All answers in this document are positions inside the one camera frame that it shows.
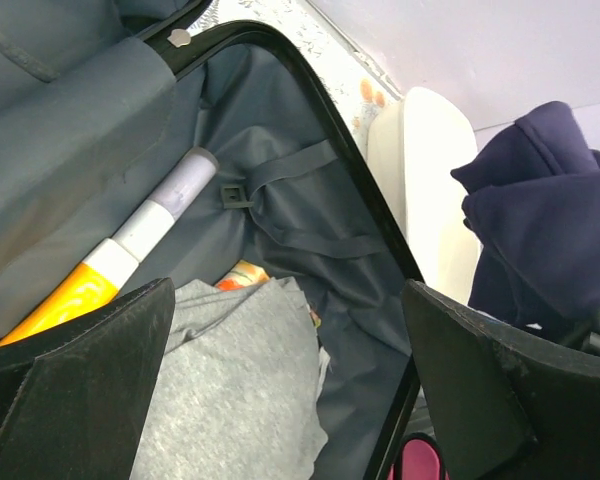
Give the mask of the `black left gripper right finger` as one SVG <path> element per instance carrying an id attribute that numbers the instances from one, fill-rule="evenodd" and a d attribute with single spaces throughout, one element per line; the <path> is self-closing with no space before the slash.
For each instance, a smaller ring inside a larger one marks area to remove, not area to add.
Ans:
<path id="1" fill-rule="evenodd" d="M 600 479 L 600 357 L 410 280 L 405 320 L 453 479 Z"/>

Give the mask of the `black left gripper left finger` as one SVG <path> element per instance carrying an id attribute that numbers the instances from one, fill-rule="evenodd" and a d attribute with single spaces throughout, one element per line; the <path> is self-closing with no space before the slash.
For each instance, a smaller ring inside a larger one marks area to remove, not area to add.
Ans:
<path id="1" fill-rule="evenodd" d="M 175 307 L 168 278 L 0 347 L 0 479 L 126 479 Z"/>

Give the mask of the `dark purple garment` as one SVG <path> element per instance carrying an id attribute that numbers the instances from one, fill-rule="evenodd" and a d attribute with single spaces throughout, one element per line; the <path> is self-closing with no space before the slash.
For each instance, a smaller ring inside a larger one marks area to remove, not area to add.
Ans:
<path id="1" fill-rule="evenodd" d="M 572 109 L 533 109 L 451 176 L 482 245 L 469 306 L 570 343 L 600 314 L 600 151 Z"/>

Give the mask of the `blue fish-print suitcase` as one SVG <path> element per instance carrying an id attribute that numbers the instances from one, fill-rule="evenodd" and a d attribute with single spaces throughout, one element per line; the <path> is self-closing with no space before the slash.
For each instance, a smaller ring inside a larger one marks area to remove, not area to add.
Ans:
<path id="1" fill-rule="evenodd" d="M 219 170 L 119 297 L 237 261 L 296 278 L 331 357 L 317 479 L 384 479 L 418 390 L 401 292 L 420 273 L 289 39 L 204 1 L 0 1 L 0 338 L 192 147 Z"/>

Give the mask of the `grey folded garment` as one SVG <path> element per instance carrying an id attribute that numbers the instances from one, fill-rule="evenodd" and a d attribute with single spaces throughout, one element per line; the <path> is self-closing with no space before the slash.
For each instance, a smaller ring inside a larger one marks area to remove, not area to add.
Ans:
<path id="1" fill-rule="evenodd" d="M 328 437 L 328 358 L 292 278 L 235 291 L 179 288 L 131 475 L 307 479 Z"/>

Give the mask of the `orange floral cloth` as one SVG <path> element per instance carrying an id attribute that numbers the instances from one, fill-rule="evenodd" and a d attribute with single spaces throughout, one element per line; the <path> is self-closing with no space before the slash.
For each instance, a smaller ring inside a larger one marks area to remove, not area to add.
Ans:
<path id="1" fill-rule="evenodd" d="M 240 260 L 215 284 L 215 287 L 222 291 L 233 291 L 269 280 L 269 275 L 262 267 Z"/>

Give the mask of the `cream plastic basin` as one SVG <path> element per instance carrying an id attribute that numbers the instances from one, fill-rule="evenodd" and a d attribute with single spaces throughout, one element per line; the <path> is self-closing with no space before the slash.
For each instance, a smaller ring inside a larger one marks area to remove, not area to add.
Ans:
<path id="1" fill-rule="evenodd" d="M 478 154 L 467 117 L 442 95 L 414 87 L 373 120 L 367 165 L 431 288 L 467 303 L 481 253 L 464 225 L 466 190 L 451 171 Z"/>

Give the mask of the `floral fern table mat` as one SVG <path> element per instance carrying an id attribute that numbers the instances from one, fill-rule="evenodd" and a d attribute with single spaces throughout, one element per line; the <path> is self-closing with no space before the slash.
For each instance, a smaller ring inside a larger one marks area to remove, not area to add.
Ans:
<path id="1" fill-rule="evenodd" d="M 356 144 L 366 151 L 368 130 L 381 110 L 401 98 L 379 64 L 311 1 L 213 1 L 188 27 L 196 35 L 222 23 L 250 20 L 284 34 L 316 71 Z"/>

